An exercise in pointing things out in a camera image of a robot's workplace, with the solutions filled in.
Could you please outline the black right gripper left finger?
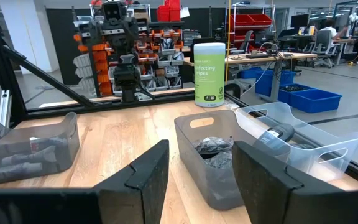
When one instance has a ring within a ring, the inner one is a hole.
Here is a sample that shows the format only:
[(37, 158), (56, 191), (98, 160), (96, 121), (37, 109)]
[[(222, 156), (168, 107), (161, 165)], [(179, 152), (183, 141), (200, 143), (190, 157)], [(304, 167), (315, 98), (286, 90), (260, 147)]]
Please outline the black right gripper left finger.
[(91, 188), (0, 189), (0, 223), (159, 223), (168, 168), (164, 139)]

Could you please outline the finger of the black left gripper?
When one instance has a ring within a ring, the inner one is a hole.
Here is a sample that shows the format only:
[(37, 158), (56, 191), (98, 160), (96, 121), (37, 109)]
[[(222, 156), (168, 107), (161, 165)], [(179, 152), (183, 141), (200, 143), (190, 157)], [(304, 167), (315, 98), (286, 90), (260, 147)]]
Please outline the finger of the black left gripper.
[(131, 35), (123, 35), (119, 38), (119, 53), (131, 54), (135, 44), (135, 38)]
[(110, 48), (113, 49), (114, 53), (118, 53), (117, 46), (119, 45), (119, 36), (117, 34), (109, 34), (106, 36), (106, 41), (109, 43)]

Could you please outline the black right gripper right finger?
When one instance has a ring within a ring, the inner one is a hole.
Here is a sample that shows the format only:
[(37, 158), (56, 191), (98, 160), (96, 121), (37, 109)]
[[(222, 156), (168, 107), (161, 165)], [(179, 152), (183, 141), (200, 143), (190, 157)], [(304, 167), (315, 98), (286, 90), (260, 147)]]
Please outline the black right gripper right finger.
[(243, 141), (232, 168), (252, 223), (358, 223), (358, 190), (308, 175)]

